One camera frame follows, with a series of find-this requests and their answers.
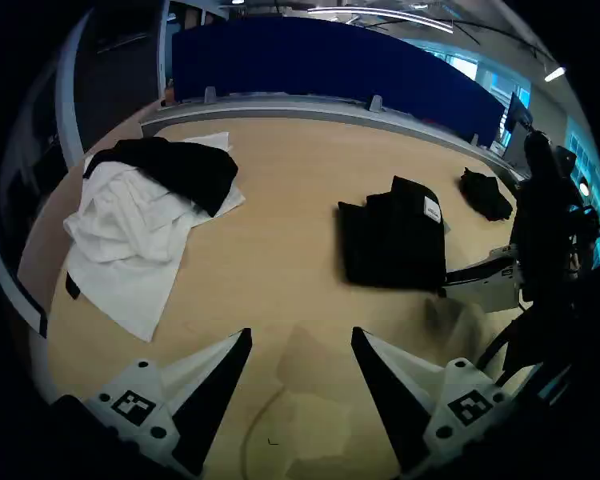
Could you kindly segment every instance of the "black cloth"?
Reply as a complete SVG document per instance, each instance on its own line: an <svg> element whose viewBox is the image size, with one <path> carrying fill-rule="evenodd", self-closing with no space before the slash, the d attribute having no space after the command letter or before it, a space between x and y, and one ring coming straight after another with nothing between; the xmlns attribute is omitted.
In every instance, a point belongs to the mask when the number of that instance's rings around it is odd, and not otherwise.
<svg viewBox="0 0 600 480"><path fill-rule="evenodd" d="M114 148L98 152L83 177L89 178L103 162L137 167L169 191L195 202L211 217L220 210L238 173L238 166L224 150L160 137L120 140Z"/></svg>
<svg viewBox="0 0 600 480"><path fill-rule="evenodd" d="M340 202L338 232L346 279L358 285L437 291L445 281L442 214L425 214L419 183L394 177L391 192L370 195L365 206Z"/></svg>
<svg viewBox="0 0 600 480"><path fill-rule="evenodd" d="M504 220L514 211L511 204L500 193L498 180L495 177L487 177L465 168L459 186L462 196L471 208L487 220Z"/></svg>

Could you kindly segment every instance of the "crumpled black cloth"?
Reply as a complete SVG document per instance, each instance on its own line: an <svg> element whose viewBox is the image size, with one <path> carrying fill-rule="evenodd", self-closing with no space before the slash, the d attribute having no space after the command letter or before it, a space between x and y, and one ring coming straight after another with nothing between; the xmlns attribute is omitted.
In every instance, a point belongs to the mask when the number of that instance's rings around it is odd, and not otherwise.
<svg viewBox="0 0 600 480"><path fill-rule="evenodd" d="M498 189L495 177L472 172L465 168L460 177L460 192L471 208L486 217L487 220L504 220L514 211Z"/></svg>
<svg viewBox="0 0 600 480"><path fill-rule="evenodd" d="M103 162L137 167L169 191L195 202L211 217L220 210L238 173L238 166L224 150L160 137L120 140L114 148L98 152L82 177L89 178Z"/></svg>
<svg viewBox="0 0 600 480"><path fill-rule="evenodd" d="M391 192L370 195L365 206L340 202L338 232L347 281L364 286L438 291L445 281L445 243L440 221L425 215L419 183L394 177Z"/></svg>

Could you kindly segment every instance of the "wooden table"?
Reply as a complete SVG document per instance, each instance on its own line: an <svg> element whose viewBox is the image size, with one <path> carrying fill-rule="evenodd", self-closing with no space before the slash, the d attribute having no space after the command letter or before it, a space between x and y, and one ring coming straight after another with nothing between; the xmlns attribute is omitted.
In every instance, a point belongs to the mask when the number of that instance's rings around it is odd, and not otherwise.
<svg viewBox="0 0 600 480"><path fill-rule="evenodd" d="M169 140L229 131L246 203L190 232L151 343L128 334L58 278L49 364L85 398L133 359L168 364L249 326L254 346L207 457L207 478L391 478L398 464L350 348L353 326L438 364L475 360L518 312L482 314L432 295L350 286L338 270L334 209L388 191L394 175L438 196L447 269L508 243L456 186L479 160L362 126L236 118L165 128ZM500 191L514 205L509 192Z"/></svg>

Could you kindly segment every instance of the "clothing label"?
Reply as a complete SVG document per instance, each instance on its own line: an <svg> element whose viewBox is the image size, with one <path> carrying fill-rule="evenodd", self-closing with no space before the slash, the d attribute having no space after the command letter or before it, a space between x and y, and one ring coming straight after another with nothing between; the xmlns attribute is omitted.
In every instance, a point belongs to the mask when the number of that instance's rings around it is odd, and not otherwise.
<svg viewBox="0 0 600 480"><path fill-rule="evenodd" d="M429 197L425 197L425 215L438 223L440 223L442 220L440 205L431 200Z"/></svg>

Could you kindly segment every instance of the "blue partition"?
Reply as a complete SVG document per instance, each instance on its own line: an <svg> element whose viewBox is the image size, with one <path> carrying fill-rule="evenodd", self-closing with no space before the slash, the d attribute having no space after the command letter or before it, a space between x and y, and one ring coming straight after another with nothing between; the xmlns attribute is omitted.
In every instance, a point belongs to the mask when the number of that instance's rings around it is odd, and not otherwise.
<svg viewBox="0 0 600 480"><path fill-rule="evenodd" d="M490 146L504 107L479 84L406 42L356 26L311 18L247 18L177 33L176 100L286 92L368 102Z"/></svg>

